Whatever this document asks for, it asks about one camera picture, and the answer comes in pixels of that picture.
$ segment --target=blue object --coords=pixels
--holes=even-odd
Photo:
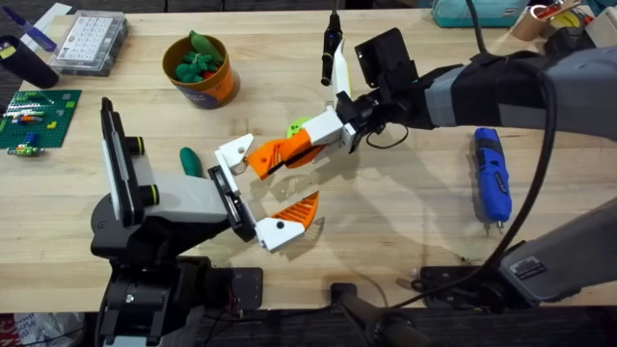
[[[508,187],[503,149],[497,132],[491,128],[475,130],[475,155],[480,196],[486,217],[501,225],[510,218],[512,199]]]
[[[482,27],[513,26],[529,0],[472,0]],[[473,27],[465,0],[435,0],[433,16],[443,28]]]
[[[56,43],[47,37],[41,30],[34,25],[30,24],[26,19],[22,18],[19,14],[15,13],[8,6],[3,6],[2,10],[6,12],[9,17],[28,35],[34,42],[47,52],[53,52],[56,49]]]
[[[32,147],[36,147],[38,139],[39,139],[39,134],[37,134],[37,133],[27,133],[26,137],[23,139],[23,143],[26,144],[26,145],[30,145]]]

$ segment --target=wire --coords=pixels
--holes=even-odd
[[[219,324],[219,321],[221,320],[221,317],[223,316],[223,313],[225,313],[225,309],[224,308],[221,310],[221,313],[219,313],[219,315],[214,320],[214,323],[212,324],[212,328],[210,328],[210,333],[208,333],[208,337],[205,340],[205,342],[203,343],[203,347],[206,347],[208,345],[208,342],[210,342],[210,338],[212,338],[212,333],[214,333],[214,328],[216,328],[216,325]]]
[[[388,149],[388,148],[392,148],[394,146],[400,145],[403,143],[403,141],[407,140],[407,137],[409,136],[409,128],[405,125],[403,125],[403,127],[405,128],[405,135],[400,139],[397,140],[395,143],[393,143],[392,145],[387,145],[387,146],[379,146],[379,145],[375,145],[373,143],[370,142],[370,136],[375,134],[374,131],[371,131],[368,133],[368,135],[366,135],[366,144],[373,147],[373,148],[377,148],[377,149]]]
[[[475,12],[475,7],[471,0],[466,0],[469,6],[469,12],[471,13],[471,18],[473,21],[473,29],[476,33],[476,39],[478,41],[478,49],[481,52],[486,52],[486,47],[484,46],[484,41],[482,40],[482,33],[480,31],[480,26],[477,20],[477,13]],[[547,170],[549,168],[550,155],[552,153],[552,147],[555,139],[555,132],[557,131],[557,93],[555,90],[555,86],[552,81],[548,78],[548,76],[539,68],[529,66],[523,63],[519,63],[516,60],[513,60],[514,64],[517,64],[521,69],[524,69],[525,72],[534,75],[541,83],[545,93],[545,101],[546,101],[546,120],[545,120],[545,130],[544,130],[544,139],[542,141],[542,148],[540,150],[540,158],[538,159],[538,164],[536,166],[536,172],[531,180],[531,186],[529,187],[529,191],[527,192],[527,196],[524,199],[523,206],[521,206],[521,210],[519,214],[514,219],[514,222],[508,229],[508,231],[503,236],[503,239],[499,242],[495,250],[491,253],[491,255],[487,258],[487,260],[476,269],[471,274],[456,280],[452,283],[433,288],[427,290],[419,295],[414,296],[412,299],[406,300],[402,303],[396,304],[392,307],[401,308],[407,306],[411,303],[414,303],[420,299],[426,298],[431,295],[435,295],[436,293],[445,291],[447,289],[453,288],[457,285],[460,285],[463,282],[471,280],[481,274],[482,272],[489,269],[493,266],[493,263],[498,261],[498,259],[503,255],[505,250],[508,248],[516,234],[521,229],[525,219],[529,215],[531,208],[533,207],[533,203],[538,198],[540,193],[540,188],[542,187],[542,183],[544,182],[544,178],[547,174]]]
[[[471,22],[473,22],[473,32],[475,34],[475,42],[478,44],[478,50],[480,53],[488,53],[486,44],[484,44],[484,38],[482,37],[482,28],[480,28],[480,21],[478,19],[478,12],[475,10],[473,0],[465,0],[467,7],[469,8],[469,14],[471,15]]]
[[[332,14],[336,14],[338,11],[338,0],[333,0],[332,2]]]
[[[66,334],[61,334],[61,335],[56,336],[56,337],[47,338],[46,340],[43,340],[43,341],[30,342],[30,343],[22,344],[20,346],[25,347],[25,346],[34,346],[34,345],[38,345],[38,344],[42,344],[42,343],[48,343],[48,342],[57,340],[58,338],[63,338],[63,337],[67,337],[67,336],[75,334],[75,333],[79,333],[79,332],[83,331],[84,329],[86,329],[86,328],[85,327],[81,327],[79,329],[75,329],[74,331],[68,332]]]
[[[315,314],[315,313],[320,313],[323,311],[327,311],[330,308],[332,308],[332,305],[328,305],[325,307],[321,307],[321,308],[317,308],[317,309],[307,309],[307,310],[301,310],[301,311],[297,311],[297,312],[291,312],[288,314],[282,314],[280,316],[280,318],[289,318],[289,317],[298,317],[298,316],[303,316],[303,315],[310,315],[310,314]],[[203,317],[207,318],[207,319],[217,319],[217,317],[212,317],[209,315],[204,315]],[[240,318],[240,319],[226,319],[226,318],[219,318],[219,320],[221,322],[263,322],[268,320],[268,317],[264,317],[264,318]]]
[[[356,334],[358,334],[358,337],[360,338],[360,341],[362,342],[362,346],[363,347],[370,346],[370,342],[368,342],[368,337],[366,337],[366,334],[362,331],[362,328],[360,327],[360,324],[358,324],[356,319],[354,319],[354,317],[351,316],[351,314],[349,313],[349,310],[347,310],[347,307],[343,305],[339,305],[339,307],[341,308],[343,314],[345,315],[345,318],[347,318],[347,321],[349,321],[349,323],[354,327]]]

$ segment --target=label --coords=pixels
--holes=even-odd
[[[194,91],[181,86],[175,87],[198,107],[212,109],[219,106],[219,103],[231,93],[233,83],[232,71],[231,68],[229,68],[221,82],[204,91]]]
[[[503,12],[503,16],[510,16],[510,15],[514,15],[517,12],[517,8],[508,8],[505,9],[505,11]]]
[[[499,186],[501,193],[508,195],[508,191],[505,189],[505,184],[503,184],[503,178],[501,178],[501,174],[499,172],[495,172],[495,179],[497,180],[497,185]]]
[[[512,271],[519,280],[527,280],[547,272],[548,269],[537,257],[532,255],[510,265],[510,271]]]

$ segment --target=red object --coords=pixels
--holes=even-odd
[[[0,314],[0,346],[22,346],[12,314]]]
[[[201,73],[201,77],[203,77],[203,79],[205,80],[205,79],[208,79],[208,78],[214,76],[215,73],[216,72],[204,71],[204,72]]]

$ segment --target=wooden tabletop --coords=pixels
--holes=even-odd
[[[441,29],[427,11],[340,12],[353,93],[364,84],[353,47],[393,26],[404,34],[420,73],[465,63],[476,53],[472,30]],[[58,17],[50,36],[70,23]],[[277,139],[299,117],[332,101],[320,85],[326,12],[129,14],[131,33],[107,78],[62,76],[55,89],[83,90],[64,146],[37,159],[0,155],[0,312],[92,311],[109,279],[107,261],[90,252],[90,218],[109,192],[100,149],[100,99],[109,97],[128,135],[143,136],[153,168],[181,173],[178,152],[191,147],[206,167],[213,151],[247,133],[255,146]],[[233,101],[196,109],[164,76],[163,52],[190,30],[219,38],[241,79]],[[504,29],[484,30],[496,54],[535,49]],[[32,89],[25,84],[23,89]],[[260,181],[247,170],[238,184],[257,218],[320,190],[315,223],[283,251],[268,254],[226,231],[188,254],[218,266],[264,270],[263,307],[321,307],[335,281],[383,306],[414,295],[396,284],[423,265],[482,259],[500,240],[478,221],[471,160],[473,128],[412,130],[404,144],[360,146],[329,163],[281,170]],[[385,145],[403,134],[390,125]],[[499,131],[514,213],[535,170],[542,132]],[[617,148],[603,139],[559,133],[545,186],[518,237],[535,238],[617,195]],[[584,289],[565,305],[614,304],[615,283]]]

